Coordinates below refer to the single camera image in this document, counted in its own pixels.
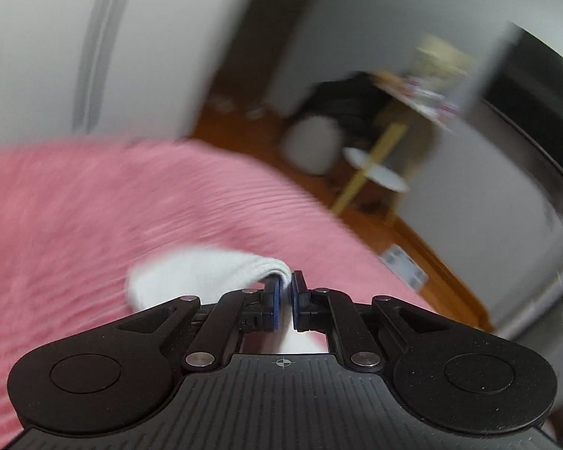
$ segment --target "bed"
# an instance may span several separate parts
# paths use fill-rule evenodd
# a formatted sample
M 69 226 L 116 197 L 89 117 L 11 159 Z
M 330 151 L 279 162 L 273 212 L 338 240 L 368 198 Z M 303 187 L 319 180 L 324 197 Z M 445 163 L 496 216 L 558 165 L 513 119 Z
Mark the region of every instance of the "bed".
M 429 309 L 308 193 L 201 142 L 59 142 L 0 151 L 0 448 L 20 430 L 6 394 L 39 345 L 130 314 L 130 266 L 183 244 L 277 257 L 370 302 Z

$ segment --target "small table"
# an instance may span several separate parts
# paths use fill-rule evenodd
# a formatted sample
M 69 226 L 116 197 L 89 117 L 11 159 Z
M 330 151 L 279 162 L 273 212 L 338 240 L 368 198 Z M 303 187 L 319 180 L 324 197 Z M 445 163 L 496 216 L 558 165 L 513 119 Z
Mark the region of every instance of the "small table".
M 446 126 L 445 123 L 441 122 L 438 119 L 438 112 L 435 108 L 430 106 L 424 106 L 421 103 L 405 96 L 401 93 L 398 89 L 389 86 L 387 84 L 378 83 L 378 87 L 388 93 L 395 101 L 400 101 L 404 105 L 407 106 L 408 110 L 415 112 L 417 115 L 424 117 L 429 122 L 433 123 L 437 127 L 441 128 L 444 131 L 448 131 L 449 128 Z M 380 111 L 378 114 L 377 120 L 380 119 L 384 113 L 385 109 Z M 409 130 L 408 122 L 404 122 L 404 120 L 400 121 L 392 121 L 384 133 L 380 136 L 377 140 L 375 145 L 372 147 L 371 151 L 369 152 L 369 159 L 365 160 L 361 167 L 355 172 L 351 180 L 342 190 L 340 196 L 333 204 L 331 211 L 334 215 L 338 216 L 342 213 L 342 210 L 350 204 L 352 199 L 361 191 L 362 187 L 367 182 L 367 173 L 369 170 L 383 162 L 390 153 L 395 149 L 398 145 L 398 142 L 405 136 L 407 131 Z M 406 168 L 402 173 L 402 176 L 405 181 L 410 182 L 415 172 L 417 170 L 417 164 L 414 161 L 407 162 Z M 390 209 L 388 210 L 386 216 L 386 223 L 391 224 L 396 219 L 396 210 L 398 209 L 398 205 L 402 198 L 401 193 L 397 193 L 392 200 L 390 205 Z

